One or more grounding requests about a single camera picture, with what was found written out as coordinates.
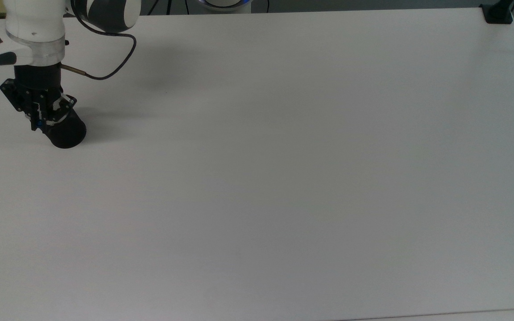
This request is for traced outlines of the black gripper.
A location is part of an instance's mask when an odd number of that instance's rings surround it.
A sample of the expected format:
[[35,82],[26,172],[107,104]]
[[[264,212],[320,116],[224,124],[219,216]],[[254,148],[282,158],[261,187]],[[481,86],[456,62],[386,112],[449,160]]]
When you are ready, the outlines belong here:
[[73,111],[77,99],[62,93],[59,64],[14,66],[14,76],[6,79],[0,90],[17,112],[25,113],[32,130],[47,131]]

